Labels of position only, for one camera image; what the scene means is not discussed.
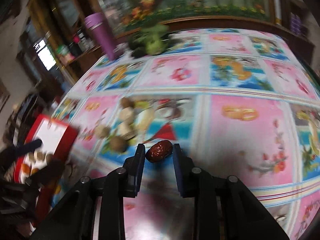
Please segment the brown longan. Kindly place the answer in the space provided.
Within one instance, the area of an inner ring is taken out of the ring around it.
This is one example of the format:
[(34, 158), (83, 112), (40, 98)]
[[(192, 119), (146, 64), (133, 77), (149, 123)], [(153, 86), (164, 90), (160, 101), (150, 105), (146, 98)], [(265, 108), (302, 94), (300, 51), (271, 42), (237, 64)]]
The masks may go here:
[(127, 150), (127, 141), (120, 136), (114, 136), (110, 139), (110, 149), (113, 152), (123, 153)]
[(122, 109), (125, 109), (127, 107), (131, 107), (131, 108), (135, 107), (135, 103), (130, 98), (127, 98), (127, 97), (121, 98), (120, 105)]

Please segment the red jujube date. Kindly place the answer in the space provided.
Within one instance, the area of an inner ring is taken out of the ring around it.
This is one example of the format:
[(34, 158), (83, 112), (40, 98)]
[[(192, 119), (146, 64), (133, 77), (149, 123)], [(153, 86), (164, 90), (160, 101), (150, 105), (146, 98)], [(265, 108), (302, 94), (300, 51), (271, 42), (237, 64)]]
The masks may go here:
[(172, 154), (173, 145), (168, 140), (161, 140), (151, 146), (146, 152), (146, 159), (151, 163), (157, 163), (164, 160)]

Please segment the brown longan top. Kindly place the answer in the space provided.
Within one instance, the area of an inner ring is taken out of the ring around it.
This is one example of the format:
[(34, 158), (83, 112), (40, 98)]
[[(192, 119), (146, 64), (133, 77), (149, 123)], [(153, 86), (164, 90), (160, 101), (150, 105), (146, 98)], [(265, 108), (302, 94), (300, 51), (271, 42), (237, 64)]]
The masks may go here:
[(127, 107), (131, 107), (131, 108), (135, 107), (135, 103), (130, 98), (127, 98), (127, 97), (121, 98), (120, 105), (122, 109), (125, 109)]

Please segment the red box with white inside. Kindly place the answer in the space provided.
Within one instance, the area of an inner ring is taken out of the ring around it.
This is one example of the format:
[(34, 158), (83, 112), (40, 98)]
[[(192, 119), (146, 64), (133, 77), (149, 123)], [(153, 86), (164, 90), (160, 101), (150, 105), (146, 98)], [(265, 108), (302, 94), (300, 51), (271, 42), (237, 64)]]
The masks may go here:
[[(64, 163), (69, 159), (69, 153), (79, 134), (79, 129), (60, 120), (46, 115), (39, 115), (30, 129), (25, 142), (35, 139), (42, 140), (42, 146), (24, 157), (19, 157), (14, 170), (14, 182), (24, 184), (26, 179), (46, 167), (51, 160)], [(54, 179), (49, 185), (39, 190), (36, 197), (35, 218), (32, 224), (39, 224), (50, 210), (62, 199), (68, 191), (65, 176)]]

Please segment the colourful fruit print tablecloth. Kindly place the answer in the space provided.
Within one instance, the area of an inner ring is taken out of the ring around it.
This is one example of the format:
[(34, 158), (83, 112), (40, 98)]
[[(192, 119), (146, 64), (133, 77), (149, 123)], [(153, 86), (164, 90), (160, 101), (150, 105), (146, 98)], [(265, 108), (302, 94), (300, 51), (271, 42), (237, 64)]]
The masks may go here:
[[(55, 110), (79, 129), (68, 190), (81, 176), (120, 167), (138, 144), (168, 140), (212, 175), (237, 176), (290, 239), (301, 239), (319, 211), (319, 82), (274, 34), (225, 28), (169, 37), (161, 55), (101, 57)], [(110, 139), (120, 136), (123, 97), (135, 103), (136, 136), (118, 153)], [(110, 127), (107, 138), (94, 135), (98, 125)]]

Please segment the wooden partition cabinet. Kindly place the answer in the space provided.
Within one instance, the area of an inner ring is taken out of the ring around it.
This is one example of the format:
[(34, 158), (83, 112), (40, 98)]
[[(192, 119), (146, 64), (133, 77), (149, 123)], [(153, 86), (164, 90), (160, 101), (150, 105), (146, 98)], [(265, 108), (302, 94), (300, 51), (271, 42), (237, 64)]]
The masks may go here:
[[(305, 37), (290, 30), (289, 0), (266, 1), (270, 13), (269, 21), (240, 16), (201, 15), (176, 18), (160, 23), (169, 25), (172, 30), (236, 27), (266, 31), (282, 37), (294, 53), (304, 61), (311, 62), (314, 45)], [(69, 45), (72, 42), (77, 31), (85, 26), (84, 20), (87, 16), (97, 12), (105, 14), (98, 0), (29, 0), (27, 7), (36, 30), (48, 38), (54, 50), (57, 50), (60, 45)], [(115, 32), (113, 28), (112, 30), (116, 37), (122, 40), (139, 28), (121, 33)]]

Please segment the green leafy vegetable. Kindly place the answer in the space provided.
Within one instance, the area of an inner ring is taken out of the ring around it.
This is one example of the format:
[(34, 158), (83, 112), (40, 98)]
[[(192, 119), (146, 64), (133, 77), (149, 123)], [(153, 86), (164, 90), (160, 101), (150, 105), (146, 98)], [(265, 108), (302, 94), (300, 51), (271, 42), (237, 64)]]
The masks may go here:
[(142, 28), (128, 40), (131, 56), (135, 59), (162, 54), (170, 45), (169, 27), (163, 24)]

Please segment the purple thermos bottle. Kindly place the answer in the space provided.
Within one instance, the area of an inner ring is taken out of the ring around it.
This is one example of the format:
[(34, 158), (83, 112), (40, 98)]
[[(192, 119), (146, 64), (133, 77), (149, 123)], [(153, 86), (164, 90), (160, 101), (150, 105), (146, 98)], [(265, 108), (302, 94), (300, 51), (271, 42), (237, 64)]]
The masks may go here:
[(102, 50), (113, 61), (119, 57), (116, 38), (105, 15), (97, 12), (87, 16), (84, 20), (86, 28), (91, 32)]

